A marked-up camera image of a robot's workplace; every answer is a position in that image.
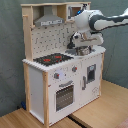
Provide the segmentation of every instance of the control knob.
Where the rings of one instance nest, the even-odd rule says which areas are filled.
[[[77,67],[73,67],[73,68],[72,68],[72,71],[73,71],[73,72],[76,72],[76,70],[77,70]]]
[[[55,73],[55,74],[54,74],[54,78],[55,78],[55,79],[59,79],[59,74],[58,74],[58,73]]]

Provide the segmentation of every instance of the backsplash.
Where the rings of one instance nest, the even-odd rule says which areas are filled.
[[[67,49],[70,37],[75,32],[75,23],[35,27],[32,30],[33,58]]]

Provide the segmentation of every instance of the table surface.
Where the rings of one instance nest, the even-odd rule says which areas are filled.
[[[115,128],[128,118],[128,89],[102,80],[101,93],[71,117],[87,128]]]
[[[16,110],[0,118],[0,128],[44,128],[44,125],[23,109]],[[68,117],[50,128],[81,128]]]

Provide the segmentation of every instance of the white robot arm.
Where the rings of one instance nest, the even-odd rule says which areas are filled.
[[[80,43],[81,45],[85,43],[86,46],[100,45],[103,43],[101,30],[128,25],[128,9],[120,16],[105,17],[100,10],[86,10],[86,5],[84,5],[83,9],[77,12],[75,23],[78,32],[73,38],[79,40],[78,45]]]

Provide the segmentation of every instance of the door handle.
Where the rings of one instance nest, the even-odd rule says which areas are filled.
[[[68,16],[68,19],[71,19],[71,17],[72,17],[72,7],[69,6],[69,7],[68,7],[68,10],[70,10],[70,13],[69,13],[70,15]]]
[[[83,81],[84,81],[84,87],[82,87],[82,90],[85,90],[86,88],[86,77],[85,76],[83,76]]]
[[[70,85],[72,82],[73,82],[73,81],[70,80],[70,81],[69,81],[68,83],[66,83],[66,84],[61,84],[61,85],[59,85],[59,87],[66,87],[66,86]]]

